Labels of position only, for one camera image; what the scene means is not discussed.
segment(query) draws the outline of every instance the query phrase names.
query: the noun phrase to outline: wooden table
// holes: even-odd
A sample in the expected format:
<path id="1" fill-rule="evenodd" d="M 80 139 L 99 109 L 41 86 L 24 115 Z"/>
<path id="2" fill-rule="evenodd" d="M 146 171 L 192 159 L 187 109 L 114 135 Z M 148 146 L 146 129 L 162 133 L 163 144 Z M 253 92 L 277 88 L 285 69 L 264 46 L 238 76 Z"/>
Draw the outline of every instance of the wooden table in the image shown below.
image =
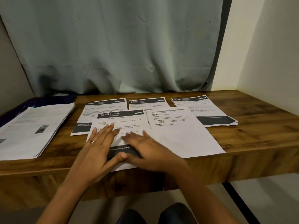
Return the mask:
<path id="1" fill-rule="evenodd" d="M 205 184 L 299 171 L 299 117 L 237 90 L 78 96 L 74 111 L 39 158 L 0 161 L 0 206 L 5 209 L 44 206 L 64 180 L 86 135 L 70 136 L 87 101 L 127 100 L 206 94 L 237 126 L 207 128 L 225 154 L 195 157 L 187 162 Z M 175 189 L 169 176 L 138 168 L 109 173 L 83 199 Z"/>

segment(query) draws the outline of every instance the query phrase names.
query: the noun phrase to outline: document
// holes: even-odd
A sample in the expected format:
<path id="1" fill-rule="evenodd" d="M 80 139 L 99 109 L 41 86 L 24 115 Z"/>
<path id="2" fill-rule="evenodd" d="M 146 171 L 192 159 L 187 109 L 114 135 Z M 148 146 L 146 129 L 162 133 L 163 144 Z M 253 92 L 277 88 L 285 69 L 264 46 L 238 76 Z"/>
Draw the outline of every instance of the document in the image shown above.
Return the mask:
<path id="1" fill-rule="evenodd" d="M 166 102 L 165 97 L 129 101 L 130 110 L 144 109 L 145 113 L 147 110 L 164 107 L 170 107 L 169 104 Z"/>
<path id="2" fill-rule="evenodd" d="M 128 110 L 126 98 L 87 102 L 71 136 L 88 134 L 92 121 L 97 118 L 98 114 L 123 110 Z"/>
<path id="3" fill-rule="evenodd" d="M 205 126 L 231 126 L 238 121 L 227 116 L 206 95 L 190 98 L 171 98 L 176 107 L 187 106 Z"/>
<path id="4" fill-rule="evenodd" d="M 143 130 L 151 135 L 150 126 L 147 121 L 145 111 L 143 109 L 140 109 L 98 114 L 97 118 L 92 122 L 87 140 L 89 139 L 93 128 L 96 127 L 99 131 L 106 124 L 110 125 L 111 123 L 114 123 L 114 129 L 120 129 L 120 132 L 114 137 L 114 141 L 110 147 L 107 160 L 112 159 L 119 152 L 131 153 L 135 156 L 140 157 L 140 154 L 137 152 L 137 150 L 133 146 L 126 144 L 121 139 L 121 137 L 124 136 L 127 132 L 131 131 L 136 134 L 142 135 Z M 135 166 L 129 163 L 123 163 L 114 168 L 113 171 L 134 167 Z"/>
<path id="5" fill-rule="evenodd" d="M 182 158 L 225 153 L 188 107 L 147 111 L 152 137 Z"/>
<path id="6" fill-rule="evenodd" d="M 29 107 L 0 128 L 0 160 L 38 157 L 75 104 Z"/>

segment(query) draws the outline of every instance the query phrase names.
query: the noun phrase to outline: white wall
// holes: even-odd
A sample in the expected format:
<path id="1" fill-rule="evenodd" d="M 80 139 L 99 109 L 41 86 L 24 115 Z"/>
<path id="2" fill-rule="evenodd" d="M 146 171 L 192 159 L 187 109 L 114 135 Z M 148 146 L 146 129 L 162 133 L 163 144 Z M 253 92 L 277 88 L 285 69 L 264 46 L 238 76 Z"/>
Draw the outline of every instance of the white wall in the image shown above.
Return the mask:
<path id="1" fill-rule="evenodd" d="M 0 115 L 32 97 L 33 92 L 0 19 Z"/>
<path id="2" fill-rule="evenodd" d="M 235 90 L 265 0 L 232 0 L 212 90 Z"/>
<path id="3" fill-rule="evenodd" d="M 265 0 L 237 89 L 299 115 L 299 0 Z"/>

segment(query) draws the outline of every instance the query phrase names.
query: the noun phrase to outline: left hand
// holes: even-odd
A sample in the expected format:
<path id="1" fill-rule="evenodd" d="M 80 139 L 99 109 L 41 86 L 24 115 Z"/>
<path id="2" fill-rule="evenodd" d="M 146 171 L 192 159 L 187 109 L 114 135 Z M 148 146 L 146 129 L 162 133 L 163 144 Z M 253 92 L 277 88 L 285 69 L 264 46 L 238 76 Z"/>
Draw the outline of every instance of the left hand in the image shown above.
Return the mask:
<path id="1" fill-rule="evenodd" d="M 119 152 L 110 161 L 107 161 L 107 154 L 114 137 L 120 129 L 115 129 L 114 124 L 106 125 L 97 133 L 94 128 L 88 142 L 79 152 L 63 184 L 72 187 L 80 187 L 86 190 L 92 184 L 101 180 L 117 164 L 124 162 L 127 155 Z"/>

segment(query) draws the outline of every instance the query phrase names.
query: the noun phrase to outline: curtain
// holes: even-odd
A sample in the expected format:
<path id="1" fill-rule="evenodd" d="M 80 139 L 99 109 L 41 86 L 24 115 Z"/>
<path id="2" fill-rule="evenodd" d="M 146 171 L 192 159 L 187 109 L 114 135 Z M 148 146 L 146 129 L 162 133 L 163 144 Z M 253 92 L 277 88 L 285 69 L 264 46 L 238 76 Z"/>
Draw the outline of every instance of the curtain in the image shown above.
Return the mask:
<path id="1" fill-rule="evenodd" d="M 0 15 L 37 96 L 198 91 L 222 2 L 0 0 Z"/>

